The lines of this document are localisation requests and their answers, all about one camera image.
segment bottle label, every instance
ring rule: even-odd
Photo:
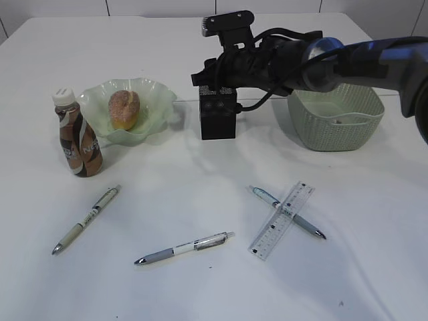
[[[60,142],[68,164],[79,177],[95,175],[101,168],[102,155],[95,132],[76,108],[60,115]]]
[[[67,159],[78,159],[76,152],[74,150],[66,149],[64,147],[62,148],[62,150],[64,151],[64,154]]]

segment white bottle cap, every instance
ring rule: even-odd
[[[73,90],[70,88],[61,88],[52,95],[55,106],[64,107],[73,104],[76,101]]]

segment ruler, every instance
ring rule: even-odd
[[[275,213],[263,226],[248,250],[265,261],[314,190],[314,187],[302,182],[294,185],[286,200],[277,205]]]

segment woven plastic basket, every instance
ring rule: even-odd
[[[296,90],[288,109],[302,142],[319,151],[360,148],[385,112],[372,88],[347,84],[327,93]]]

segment ballpoint pen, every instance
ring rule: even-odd
[[[81,223],[77,223],[73,228],[64,236],[61,241],[55,246],[52,251],[53,254],[58,254],[67,246],[69,246],[81,232],[92,222],[92,220],[101,212],[107,204],[119,193],[121,186],[117,185],[116,187],[110,189],[105,193],[98,202],[92,207],[92,210],[85,217],[85,219]]]
[[[275,197],[270,195],[268,192],[266,192],[263,189],[260,189],[258,187],[249,187],[251,192],[253,192],[254,195],[271,205],[273,208],[278,208],[281,205],[281,202],[277,200]],[[295,215],[293,218],[293,222],[297,225],[299,225],[302,229],[306,230],[310,234],[320,237],[322,239],[327,239],[327,237],[321,232],[317,227],[313,226],[311,223],[309,223],[307,220],[305,220],[300,215]]]
[[[207,249],[208,247],[224,244],[226,240],[232,236],[235,236],[234,232],[223,232],[223,233],[215,234],[209,237],[205,237],[203,239],[197,239],[196,241],[193,241],[193,242],[188,242],[185,244],[178,245],[176,247],[164,249],[163,251],[160,251],[160,252],[146,255],[136,260],[134,264],[145,265],[145,264],[150,264],[150,263],[160,261],[162,259],[168,259],[178,254],[182,254],[190,251],[200,251],[202,249]]]

